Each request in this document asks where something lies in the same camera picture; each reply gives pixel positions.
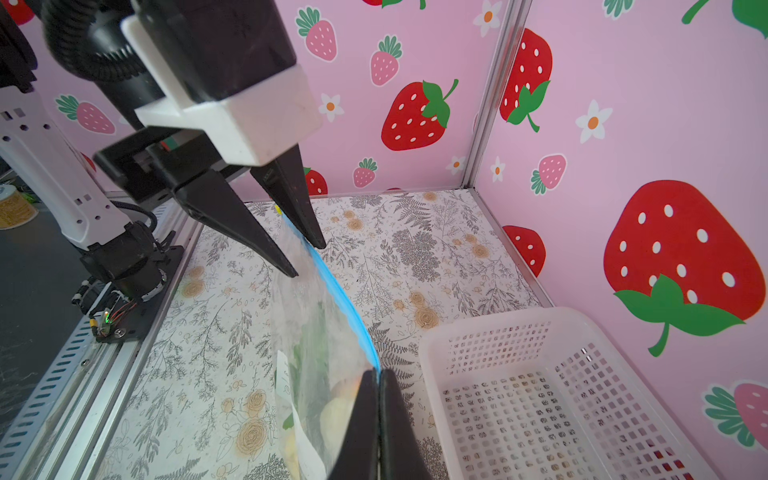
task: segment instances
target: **white plastic basket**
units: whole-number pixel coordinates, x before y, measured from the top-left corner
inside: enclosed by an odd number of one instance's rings
[[[717,478],[576,310],[440,326],[422,338],[419,358],[452,480]]]

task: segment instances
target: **floral patterned table surface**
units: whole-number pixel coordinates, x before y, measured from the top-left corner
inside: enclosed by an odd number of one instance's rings
[[[467,190],[313,201],[321,255],[394,369],[435,480],[448,473],[418,359],[422,333],[539,302]],[[271,203],[251,204],[275,235]],[[97,478],[283,480],[270,351],[272,279],[205,228]]]

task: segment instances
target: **ziplock bag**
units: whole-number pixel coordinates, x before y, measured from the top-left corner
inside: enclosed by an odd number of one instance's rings
[[[324,480],[343,444],[362,374],[379,357],[349,297],[283,215],[277,240],[299,276],[276,275],[272,334],[280,450],[293,480]]]

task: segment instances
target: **tape roll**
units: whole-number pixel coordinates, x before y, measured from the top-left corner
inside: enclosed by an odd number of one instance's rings
[[[0,185],[0,230],[23,225],[38,215],[13,185]]]

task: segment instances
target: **white label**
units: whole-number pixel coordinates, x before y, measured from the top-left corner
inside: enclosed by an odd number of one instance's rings
[[[293,404],[293,398],[290,391],[290,368],[288,367],[288,357],[281,350],[277,350],[277,381],[275,383],[275,393]]]
[[[291,406],[293,407],[293,427],[296,429],[296,452],[298,453],[301,472],[306,480],[325,480],[326,466],[301,428],[296,406],[294,404]]]

